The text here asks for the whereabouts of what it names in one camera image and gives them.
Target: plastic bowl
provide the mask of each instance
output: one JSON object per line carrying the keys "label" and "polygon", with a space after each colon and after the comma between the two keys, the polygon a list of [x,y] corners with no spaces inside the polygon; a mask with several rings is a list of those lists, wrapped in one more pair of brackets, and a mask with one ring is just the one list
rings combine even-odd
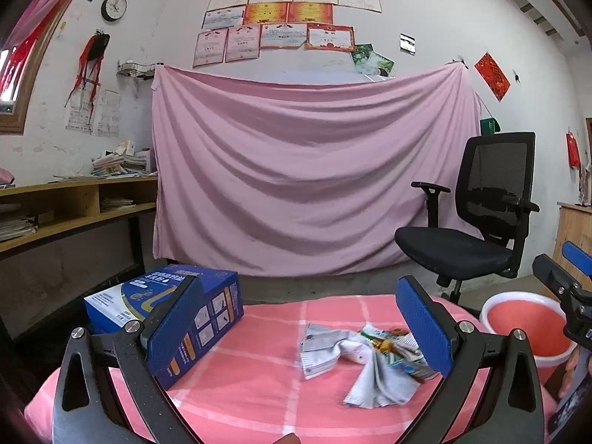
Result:
{"label": "plastic bowl", "polygon": [[563,334],[565,314],[559,302],[531,292],[502,292],[487,300],[481,323],[493,334],[507,336],[513,329],[526,332],[535,355],[541,384],[564,363],[575,342]]}

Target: blue gripper pad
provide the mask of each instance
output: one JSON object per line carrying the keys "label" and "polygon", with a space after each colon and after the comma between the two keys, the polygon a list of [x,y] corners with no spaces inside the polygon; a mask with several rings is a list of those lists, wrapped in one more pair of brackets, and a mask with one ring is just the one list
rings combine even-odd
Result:
{"label": "blue gripper pad", "polygon": [[[178,288],[168,301],[158,304],[167,307],[172,304],[172,306],[167,308],[167,314],[145,344],[146,365],[153,375],[159,370],[166,369],[171,363],[185,334],[194,323],[194,317],[205,305],[201,280],[198,277],[186,277],[185,279],[191,280],[191,282],[184,291]],[[164,309],[159,310],[157,306],[150,316],[152,317],[152,313],[155,311],[158,313],[162,310]]]}
{"label": "blue gripper pad", "polygon": [[563,256],[585,275],[592,276],[592,257],[582,249],[567,241],[561,249]]}
{"label": "blue gripper pad", "polygon": [[[410,279],[416,284],[415,288],[409,282]],[[424,299],[429,299],[428,305],[439,304],[434,303],[415,278],[411,276],[399,279],[395,298],[397,306],[409,326],[409,330],[419,344],[428,366],[440,372],[442,376],[448,376],[454,365],[451,341],[439,325],[436,317],[428,309]]]}

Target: pink bedsheet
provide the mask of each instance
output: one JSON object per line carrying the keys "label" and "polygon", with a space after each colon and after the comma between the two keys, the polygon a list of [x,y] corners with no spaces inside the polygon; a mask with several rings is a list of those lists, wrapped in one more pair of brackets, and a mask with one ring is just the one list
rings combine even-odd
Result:
{"label": "pink bedsheet", "polygon": [[[449,302],[458,320],[480,323]],[[370,322],[405,327],[392,295],[329,297],[317,301],[245,308],[245,317],[170,391],[183,417],[206,444],[272,444],[295,432],[303,444],[393,444],[435,389],[422,384],[406,406],[372,410],[345,407],[343,398],[362,367],[340,359],[333,371],[303,380],[297,344],[306,323],[359,330]],[[51,414],[58,371],[48,378],[25,416],[37,433],[51,439]],[[150,439],[118,369],[111,372],[134,430]],[[487,377],[478,374],[449,437],[461,433]],[[555,403],[544,391],[547,413]]]}
{"label": "pink bedsheet", "polygon": [[[358,272],[406,259],[427,225],[412,181],[454,188],[480,104],[451,64],[380,83],[282,85],[158,67],[154,255],[244,275]],[[443,226],[463,229],[454,196]]]}

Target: pink checkered blanket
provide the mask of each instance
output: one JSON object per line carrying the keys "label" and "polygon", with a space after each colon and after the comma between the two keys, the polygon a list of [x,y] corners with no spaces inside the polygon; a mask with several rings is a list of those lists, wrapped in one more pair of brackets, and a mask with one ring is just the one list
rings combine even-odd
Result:
{"label": "pink checkered blanket", "polygon": [[[480,323],[443,302],[455,320]],[[207,444],[271,444],[294,432],[303,444],[393,444],[423,408],[439,378],[422,384],[406,406],[372,410],[346,407],[344,397],[362,366],[340,359],[329,373],[304,381],[298,343],[307,323],[333,329],[406,327],[392,295],[329,297],[282,305],[253,305],[245,316],[170,390],[183,417]],[[134,431],[151,438],[121,372],[111,371]],[[27,406],[25,416],[51,441],[58,370]],[[463,432],[487,377],[479,372],[448,438]],[[546,414],[555,403],[544,390]]]}

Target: cardboard box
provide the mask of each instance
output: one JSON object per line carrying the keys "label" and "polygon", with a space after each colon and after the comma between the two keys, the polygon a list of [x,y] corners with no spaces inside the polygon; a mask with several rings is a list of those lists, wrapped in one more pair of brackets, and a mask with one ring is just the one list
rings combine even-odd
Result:
{"label": "cardboard box", "polygon": [[84,299],[92,331],[117,332],[130,320],[144,320],[188,275],[200,278],[206,304],[196,314],[169,367],[156,372],[165,390],[185,375],[243,316],[238,274],[193,265],[167,265]]}

